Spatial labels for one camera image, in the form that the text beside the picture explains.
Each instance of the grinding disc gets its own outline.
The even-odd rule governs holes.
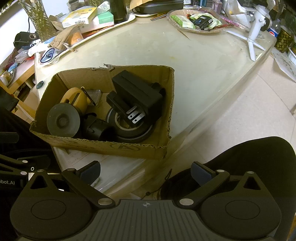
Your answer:
[[[53,136],[75,136],[79,130],[80,122],[78,111],[68,103],[56,104],[47,115],[47,128]]]

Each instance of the white tray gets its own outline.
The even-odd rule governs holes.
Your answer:
[[[114,28],[117,28],[117,27],[119,27],[119,26],[122,26],[122,25],[124,25],[124,24],[127,24],[127,23],[133,21],[135,18],[136,18],[135,15],[133,15],[133,14],[128,14],[128,20],[127,20],[127,21],[122,22],[122,23],[119,23],[119,24],[116,24],[116,25],[114,25],[114,26],[112,26],[112,27],[109,27],[109,28],[106,28],[106,29],[104,29],[104,30],[101,30],[100,32],[97,32],[97,33],[95,33],[95,34],[93,34],[93,35],[91,35],[91,36],[89,36],[89,37],[83,39],[83,40],[80,41],[79,43],[74,44],[73,46],[71,46],[71,48],[72,48],[72,49],[75,49],[77,46],[79,46],[80,44],[82,44],[82,43],[84,43],[84,42],[86,42],[86,41],[88,41],[88,40],[90,40],[90,39],[92,39],[93,37],[98,36],[98,35],[100,35],[100,34],[102,34],[102,33],[104,33],[104,32],[107,32],[107,31],[111,30],[111,29],[114,29]],[[56,62],[59,61],[59,59],[60,59],[61,56],[63,56],[65,53],[67,53],[67,52],[69,52],[69,51],[70,51],[69,49],[66,49],[65,51],[61,52],[59,55],[57,55],[56,57],[54,57],[50,62],[45,63],[45,64],[41,64],[41,63],[40,63],[40,58],[41,58],[40,53],[35,53],[35,58],[36,58],[37,66],[38,66],[38,67],[43,67],[43,66],[46,66],[46,65],[54,64],[54,63],[56,63]]]
[[[128,14],[128,20],[127,20],[127,21],[122,22],[122,23],[119,23],[119,24],[116,24],[116,25],[114,25],[114,26],[112,26],[112,27],[106,28],[106,29],[104,29],[104,30],[102,30],[102,31],[100,31],[100,32],[97,32],[97,33],[95,33],[95,34],[93,34],[93,35],[91,35],[91,36],[89,36],[89,37],[83,39],[83,40],[80,41],[79,43],[74,44],[73,46],[71,46],[71,48],[74,49],[74,48],[77,47],[78,45],[80,45],[80,44],[82,44],[82,43],[84,43],[84,42],[86,42],[86,41],[92,39],[93,37],[98,36],[98,35],[100,35],[100,34],[102,34],[102,33],[104,33],[104,32],[107,32],[107,31],[111,30],[111,29],[117,28],[117,27],[119,27],[119,26],[121,26],[121,25],[127,24],[127,23],[133,21],[135,18],[136,18],[136,17],[135,17],[134,15],[132,15],[132,14]],[[65,51],[63,51],[62,53],[60,53],[58,56],[61,57],[61,56],[63,56],[65,53],[67,53],[67,52],[69,52],[69,51],[70,51],[69,49],[66,49]]]

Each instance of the tissue box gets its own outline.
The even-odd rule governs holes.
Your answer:
[[[114,17],[110,12],[101,13],[93,18],[89,24],[79,27],[81,33],[86,33],[100,28],[110,27],[114,25]]]
[[[96,7],[77,9],[71,12],[62,22],[63,28],[67,28],[78,23],[89,24],[97,14],[98,9]]]

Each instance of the white paper sheet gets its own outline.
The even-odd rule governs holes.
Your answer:
[[[96,160],[101,164],[101,175],[92,186],[100,192],[105,192],[121,180],[132,174],[145,159],[118,157],[89,153],[77,150],[53,147],[61,169],[73,167],[80,169]]]
[[[281,53],[276,48],[272,49],[272,54],[279,68],[296,82],[296,65],[288,58],[287,54]]]

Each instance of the logo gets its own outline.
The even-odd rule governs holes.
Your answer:
[[[152,204],[150,204],[150,203],[148,203],[148,202],[144,202],[142,205],[143,205],[144,207],[149,207],[149,206],[151,206]]]
[[[0,180],[0,183],[1,184],[8,184],[8,185],[15,185],[15,182],[14,181],[3,181],[3,180]]]
[[[269,31],[269,32],[271,33],[271,35],[276,36],[273,31]]]
[[[121,144],[111,144],[110,147],[114,149],[120,149],[120,150],[127,150],[127,151],[139,151],[140,148],[136,146],[127,146],[127,145],[121,145]]]

